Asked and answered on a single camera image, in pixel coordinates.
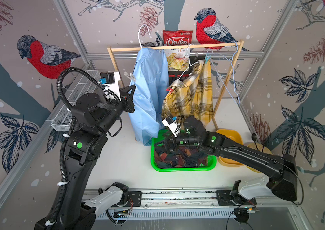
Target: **yellow plaid shirt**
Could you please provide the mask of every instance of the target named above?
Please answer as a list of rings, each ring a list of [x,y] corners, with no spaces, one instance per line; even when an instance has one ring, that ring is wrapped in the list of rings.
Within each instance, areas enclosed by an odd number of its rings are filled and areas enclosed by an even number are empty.
[[[183,82],[175,80],[169,88],[162,105],[161,116],[163,119],[177,116],[180,121],[185,117],[193,115],[206,126],[213,116],[212,108],[212,80],[211,62],[204,64],[204,60],[193,66],[190,76]]]

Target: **green plastic tray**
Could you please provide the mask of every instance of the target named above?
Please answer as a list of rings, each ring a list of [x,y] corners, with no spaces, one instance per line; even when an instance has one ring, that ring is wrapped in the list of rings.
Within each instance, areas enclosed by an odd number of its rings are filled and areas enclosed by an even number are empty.
[[[213,168],[215,168],[216,166],[216,157],[215,156],[211,156],[208,155],[207,156],[207,166],[199,166],[196,168],[159,168],[157,166],[157,164],[155,163],[155,157],[154,157],[154,144],[156,142],[159,142],[161,140],[163,140],[164,136],[163,134],[165,132],[167,132],[168,130],[160,130],[159,134],[157,136],[157,138],[152,138],[152,142],[151,142],[151,165],[152,168],[154,168],[156,171],[159,172],[175,172],[175,171],[196,171],[196,170],[211,170]]]

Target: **red bird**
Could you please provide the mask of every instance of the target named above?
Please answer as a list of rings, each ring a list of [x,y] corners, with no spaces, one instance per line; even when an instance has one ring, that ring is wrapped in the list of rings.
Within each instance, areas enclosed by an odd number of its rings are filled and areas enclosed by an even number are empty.
[[[229,29],[222,25],[216,17],[216,12],[211,8],[204,8],[198,11],[194,20],[197,20],[196,38],[200,44],[217,44],[229,43],[236,41],[230,34]],[[222,47],[206,47],[209,49],[217,49]]]
[[[17,42],[18,52],[41,73],[50,79],[57,79],[59,74],[69,68],[81,55],[66,51],[59,46],[47,45],[31,35],[23,35]]]

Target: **clothes rack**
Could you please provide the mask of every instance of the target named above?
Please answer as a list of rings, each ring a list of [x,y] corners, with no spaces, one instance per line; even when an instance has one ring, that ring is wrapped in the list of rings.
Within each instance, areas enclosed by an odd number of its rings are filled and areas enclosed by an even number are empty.
[[[218,43],[218,44],[199,44],[199,45],[191,45],[190,48],[204,48],[204,47],[224,47],[224,46],[235,46],[236,44],[231,42],[231,43]],[[239,42],[237,42],[237,45],[238,45],[238,52],[234,55],[234,58],[233,58],[233,66],[236,66],[236,61],[238,60],[238,57],[239,57],[239,54],[243,48],[243,45],[244,45],[244,41],[241,39]],[[154,49],[154,50],[164,50],[164,49],[171,49],[171,48],[188,48],[188,45],[185,45],[185,46],[151,46],[151,47],[142,47],[142,48],[151,48],[151,49]],[[132,48],[111,48],[110,46],[107,48],[108,50],[108,53],[110,55],[110,58],[111,58],[111,62],[113,63],[113,66],[114,66],[114,70],[115,71],[118,71],[119,72],[119,69],[118,69],[118,65],[117,65],[117,62],[115,60],[115,57],[114,57],[114,52],[125,52],[125,51],[138,51],[140,49],[142,49],[141,47],[132,47]],[[225,86],[228,85],[228,82],[230,80],[230,77],[231,75],[233,74],[233,68],[231,65],[229,65],[229,68],[228,68],[228,74],[226,75],[226,78],[224,80],[224,84]],[[120,83],[119,83],[119,87],[124,87],[124,83],[123,81],[121,80]],[[218,126],[217,126],[217,123],[216,123],[216,120],[215,120],[215,115],[216,115],[216,112],[219,108],[219,105],[221,103],[221,99],[222,99],[222,96],[224,95],[224,92],[225,92],[225,87],[222,87],[221,91],[220,91],[220,94],[219,94],[219,97],[217,99],[217,102],[215,104],[215,108],[214,108],[214,112],[213,112],[213,116],[212,116],[212,122],[214,123],[214,126],[215,126],[215,129],[219,129]]]

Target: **chip bag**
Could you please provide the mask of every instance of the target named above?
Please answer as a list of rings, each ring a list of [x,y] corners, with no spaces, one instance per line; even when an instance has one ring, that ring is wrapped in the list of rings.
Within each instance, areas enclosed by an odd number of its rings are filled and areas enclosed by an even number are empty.
[[[163,30],[162,33],[167,46],[188,45],[192,42],[192,30]],[[165,49],[165,56],[168,60],[169,71],[184,71],[189,68],[186,48]]]

